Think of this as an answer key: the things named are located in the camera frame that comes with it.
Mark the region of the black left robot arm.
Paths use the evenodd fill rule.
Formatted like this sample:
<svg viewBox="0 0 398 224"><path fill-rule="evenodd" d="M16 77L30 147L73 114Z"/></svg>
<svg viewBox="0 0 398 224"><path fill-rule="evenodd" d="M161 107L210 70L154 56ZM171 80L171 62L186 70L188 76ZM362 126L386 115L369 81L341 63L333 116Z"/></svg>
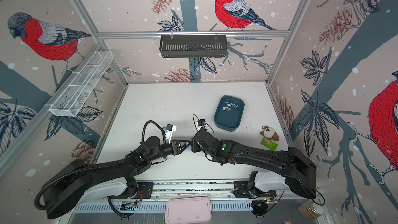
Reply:
<svg viewBox="0 0 398 224"><path fill-rule="evenodd" d="M72 210L84 193L101 183L118 178L126 179L128 186L135 186L135 176L140 175L168 156L183 153L191 141L166 140L151 136L142 138L140 145L121 160L106 163L85 164L75 160L56 176L47 181L34 199L36 209L46 211L48 219L56 219Z"/></svg>

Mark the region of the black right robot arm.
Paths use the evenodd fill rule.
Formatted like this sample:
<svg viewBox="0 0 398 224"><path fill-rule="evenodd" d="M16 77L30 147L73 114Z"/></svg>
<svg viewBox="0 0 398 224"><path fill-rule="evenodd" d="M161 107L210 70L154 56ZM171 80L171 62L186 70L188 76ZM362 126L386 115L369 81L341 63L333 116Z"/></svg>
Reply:
<svg viewBox="0 0 398 224"><path fill-rule="evenodd" d="M218 164L246 164L265 169L285 178L289 189L296 195L314 200L316 198L316 165L299 149L271 151L245 146L232 140L219 140L205 128L192 138L201 151L211 156Z"/></svg>

